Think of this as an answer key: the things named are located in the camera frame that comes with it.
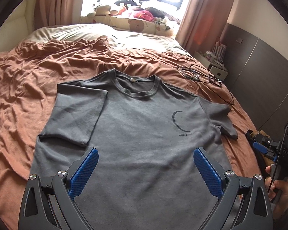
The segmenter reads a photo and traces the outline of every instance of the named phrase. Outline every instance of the brown fleece blanket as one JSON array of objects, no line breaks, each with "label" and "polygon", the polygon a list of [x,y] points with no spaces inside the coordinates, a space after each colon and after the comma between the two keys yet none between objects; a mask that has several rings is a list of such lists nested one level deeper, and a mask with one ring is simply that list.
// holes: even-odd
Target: brown fleece blanket
[{"label": "brown fleece blanket", "polygon": [[[90,42],[23,42],[8,53],[0,53],[0,217],[8,228],[17,229],[35,140],[50,116],[57,83],[89,79],[116,68],[131,76],[155,74],[166,83],[215,103],[225,103],[220,97],[232,100],[224,85],[219,88],[195,83],[176,69],[191,64],[208,73],[195,59],[179,53],[109,48],[105,36]],[[222,137],[222,141],[233,170],[252,177],[260,171],[244,132],[255,127],[236,99],[234,103],[229,118],[239,138]]]}]

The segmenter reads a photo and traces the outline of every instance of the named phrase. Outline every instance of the person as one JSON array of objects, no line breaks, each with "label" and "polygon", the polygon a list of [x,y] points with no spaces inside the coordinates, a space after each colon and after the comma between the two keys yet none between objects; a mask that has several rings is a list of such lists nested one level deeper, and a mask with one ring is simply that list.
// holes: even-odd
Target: person
[{"label": "person", "polygon": [[[271,167],[266,167],[266,172],[271,173]],[[265,185],[268,190],[271,183],[271,177],[265,179]],[[284,225],[288,222],[288,180],[281,181],[275,180],[270,188],[268,193],[270,201],[276,196],[276,193],[273,191],[275,188],[282,190],[282,194],[278,203],[276,204],[272,215],[273,215],[273,228],[274,229],[284,229]]]}]

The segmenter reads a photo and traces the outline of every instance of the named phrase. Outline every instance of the gray t-shirt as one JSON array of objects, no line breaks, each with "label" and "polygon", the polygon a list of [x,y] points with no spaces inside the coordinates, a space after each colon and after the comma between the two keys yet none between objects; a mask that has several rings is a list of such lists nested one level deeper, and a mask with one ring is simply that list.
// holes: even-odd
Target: gray t-shirt
[{"label": "gray t-shirt", "polygon": [[203,147],[231,169],[221,141],[221,134],[238,137],[229,111],[157,76],[115,69],[58,84],[31,173],[53,176],[95,147],[99,162],[75,198],[95,230],[198,229],[217,198],[193,152]]}]

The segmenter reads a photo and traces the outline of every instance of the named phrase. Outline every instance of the brown curtain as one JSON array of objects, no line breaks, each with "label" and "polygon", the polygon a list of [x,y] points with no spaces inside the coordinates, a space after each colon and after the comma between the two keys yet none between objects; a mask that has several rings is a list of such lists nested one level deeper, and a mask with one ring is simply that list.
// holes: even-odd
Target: brown curtain
[{"label": "brown curtain", "polygon": [[226,25],[234,0],[189,0],[176,40],[191,55],[211,50]]},{"label": "brown curtain", "polygon": [[71,24],[73,1],[36,0],[34,30],[47,26]]}]

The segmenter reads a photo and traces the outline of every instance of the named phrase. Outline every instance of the silver bolt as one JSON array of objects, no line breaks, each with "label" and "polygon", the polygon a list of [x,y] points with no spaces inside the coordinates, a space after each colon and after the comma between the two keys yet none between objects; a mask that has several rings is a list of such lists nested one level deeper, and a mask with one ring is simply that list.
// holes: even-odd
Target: silver bolt
[{"label": "silver bolt", "polygon": [[30,175],[30,180],[34,180],[36,177],[37,177],[36,174],[32,174],[32,175]]},{"label": "silver bolt", "polygon": [[228,175],[228,176],[234,176],[234,172],[233,171],[231,171],[231,170],[227,170],[226,171],[226,175]]},{"label": "silver bolt", "polygon": [[257,180],[261,180],[261,179],[262,179],[262,176],[261,176],[260,174],[256,174],[256,175],[255,175],[255,178],[256,178]]},{"label": "silver bolt", "polygon": [[66,174],[66,171],[65,171],[65,170],[60,170],[60,171],[58,172],[58,176],[65,176],[65,174]]}]

